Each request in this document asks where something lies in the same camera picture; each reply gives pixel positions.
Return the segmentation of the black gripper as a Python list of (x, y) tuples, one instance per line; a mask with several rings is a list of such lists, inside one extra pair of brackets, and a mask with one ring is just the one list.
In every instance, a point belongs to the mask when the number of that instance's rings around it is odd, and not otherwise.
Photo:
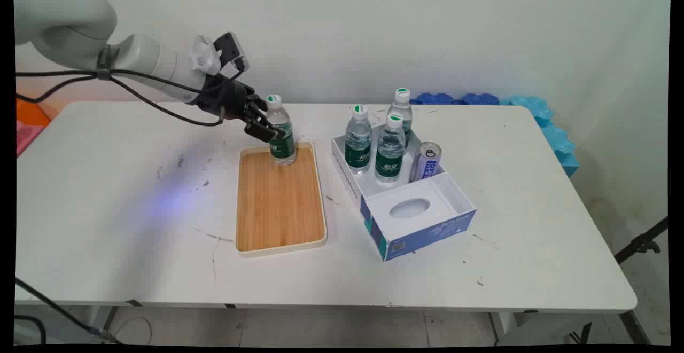
[(244, 121), (245, 133), (262, 142), (286, 136), (286, 131), (266, 119), (263, 112), (268, 111), (267, 102), (254, 88), (224, 75), (207, 75), (201, 90), (193, 100), (199, 110), (216, 115), (220, 120)]

